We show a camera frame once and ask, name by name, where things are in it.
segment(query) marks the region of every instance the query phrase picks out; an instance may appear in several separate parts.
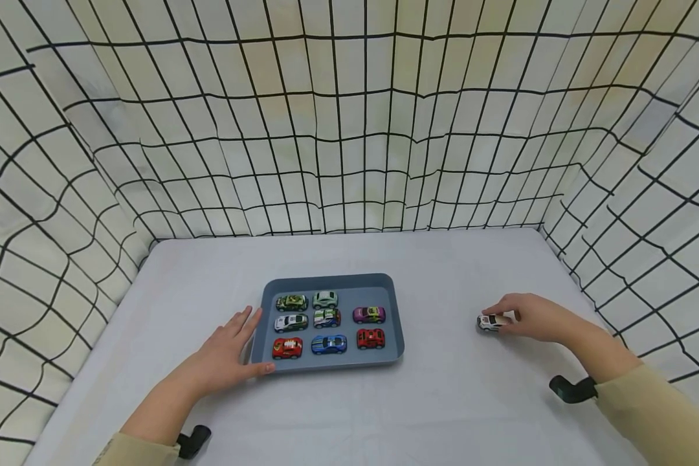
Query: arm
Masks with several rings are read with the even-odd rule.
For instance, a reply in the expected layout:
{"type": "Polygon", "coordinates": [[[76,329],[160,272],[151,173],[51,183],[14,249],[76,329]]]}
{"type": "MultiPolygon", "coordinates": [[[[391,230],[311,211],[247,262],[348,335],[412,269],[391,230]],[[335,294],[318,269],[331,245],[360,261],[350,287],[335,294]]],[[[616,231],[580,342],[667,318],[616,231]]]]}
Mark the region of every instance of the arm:
{"type": "Polygon", "coordinates": [[[208,394],[274,371],[273,363],[242,365],[243,347],[261,318],[261,309],[248,320],[251,306],[218,327],[167,378],[159,382],[121,431],[106,445],[98,466],[169,466],[178,457],[176,445],[189,412],[208,394]]]}
{"type": "Polygon", "coordinates": [[[598,407],[650,465],[699,465],[699,409],[604,329],[535,294],[506,294],[483,314],[515,311],[500,330],[564,345],[598,383],[598,407]]]}

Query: black clamp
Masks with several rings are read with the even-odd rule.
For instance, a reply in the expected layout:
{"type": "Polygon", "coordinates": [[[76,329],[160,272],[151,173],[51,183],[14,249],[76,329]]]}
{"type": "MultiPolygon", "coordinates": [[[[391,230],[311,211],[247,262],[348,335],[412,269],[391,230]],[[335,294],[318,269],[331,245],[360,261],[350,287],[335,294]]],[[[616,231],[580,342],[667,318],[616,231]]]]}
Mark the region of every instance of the black clamp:
{"type": "Polygon", "coordinates": [[[191,460],[194,456],[197,456],[197,453],[211,435],[212,431],[207,426],[195,426],[191,436],[179,434],[176,441],[176,443],[181,445],[179,458],[191,460]]]}
{"type": "Polygon", "coordinates": [[[587,399],[598,397],[598,392],[595,391],[595,381],[591,377],[582,379],[577,384],[572,384],[564,377],[557,375],[549,382],[549,388],[557,394],[557,397],[569,404],[581,403],[587,399]]]}

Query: plastic tray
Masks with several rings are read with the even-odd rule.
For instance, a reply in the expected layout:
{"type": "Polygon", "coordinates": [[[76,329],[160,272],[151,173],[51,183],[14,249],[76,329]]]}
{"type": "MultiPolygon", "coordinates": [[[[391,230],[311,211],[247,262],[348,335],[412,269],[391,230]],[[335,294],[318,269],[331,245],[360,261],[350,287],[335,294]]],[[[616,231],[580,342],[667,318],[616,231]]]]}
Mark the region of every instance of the plastic tray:
{"type": "Polygon", "coordinates": [[[298,359],[275,361],[276,372],[320,371],[323,369],[349,368],[380,364],[392,364],[404,353],[404,334],[399,319],[399,308],[395,299],[394,281],[385,274],[311,276],[310,278],[286,278],[273,280],[264,288],[261,296],[264,315],[254,334],[251,348],[252,362],[272,361],[272,345],[277,338],[300,337],[304,343],[302,356],[298,359]],[[317,291],[331,290],[338,294],[337,309],[341,312],[338,327],[317,329],[313,327],[313,295],[317,291]],[[297,312],[280,312],[275,303],[279,296],[304,294],[309,306],[300,311],[309,317],[309,327],[296,332],[277,333],[274,321],[282,315],[297,312]],[[356,307],[379,305],[386,310],[383,324],[356,324],[351,314],[356,307]],[[386,344],[382,349],[359,349],[357,331],[361,328],[381,328],[385,332],[386,344]],[[344,335],[348,339],[348,350],[342,354],[314,354],[311,340],[317,335],[344,335]]]}

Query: fabric wall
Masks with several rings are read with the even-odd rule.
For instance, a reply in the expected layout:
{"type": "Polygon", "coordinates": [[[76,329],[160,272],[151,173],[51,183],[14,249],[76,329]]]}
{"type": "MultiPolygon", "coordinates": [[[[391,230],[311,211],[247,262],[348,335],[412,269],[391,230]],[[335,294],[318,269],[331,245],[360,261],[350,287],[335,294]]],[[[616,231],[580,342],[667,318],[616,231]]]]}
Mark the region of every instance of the fabric wall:
{"type": "Polygon", "coordinates": [[[699,403],[699,0],[1,0],[0,465],[158,241],[486,227],[699,403]]]}

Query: purple toy car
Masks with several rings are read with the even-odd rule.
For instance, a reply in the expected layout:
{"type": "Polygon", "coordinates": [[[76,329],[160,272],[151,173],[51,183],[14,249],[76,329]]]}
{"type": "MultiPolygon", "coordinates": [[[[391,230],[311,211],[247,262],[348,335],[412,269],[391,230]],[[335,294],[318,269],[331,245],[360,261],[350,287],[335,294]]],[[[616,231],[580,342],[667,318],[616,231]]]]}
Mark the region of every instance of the purple toy car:
{"type": "Polygon", "coordinates": [[[351,314],[353,319],[358,324],[383,324],[386,322],[386,310],[382,307],[356,307],[351,314]]]}

